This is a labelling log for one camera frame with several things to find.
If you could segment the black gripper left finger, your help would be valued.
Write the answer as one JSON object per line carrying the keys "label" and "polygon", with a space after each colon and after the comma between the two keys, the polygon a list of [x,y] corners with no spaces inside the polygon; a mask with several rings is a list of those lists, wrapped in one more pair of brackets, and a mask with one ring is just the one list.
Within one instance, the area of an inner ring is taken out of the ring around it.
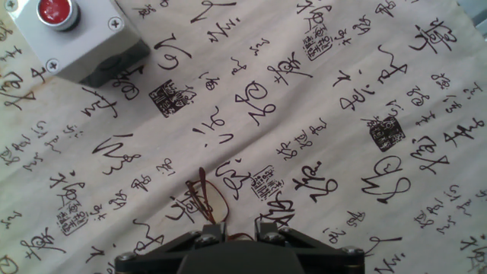
{"label": "black gripper left finger", "polygon": [[115,259],[115,273],[177,273],[183,259],[193,251],[223,244],[227,239],[227,226],[224,222],[204,225],[201,231],[190,231],[182,234],[144,255],[138,255],[135,252],[121,253]]}

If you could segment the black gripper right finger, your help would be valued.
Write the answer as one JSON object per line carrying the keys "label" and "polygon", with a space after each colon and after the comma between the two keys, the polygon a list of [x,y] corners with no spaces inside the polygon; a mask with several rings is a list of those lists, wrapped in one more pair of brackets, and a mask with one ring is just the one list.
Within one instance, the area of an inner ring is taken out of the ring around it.
{"label": "black gripper right finger", "polygon": [[290,227],[258,221],[255,243],[263,268],[272,273],[364,274],[364,251],[331,247]]}

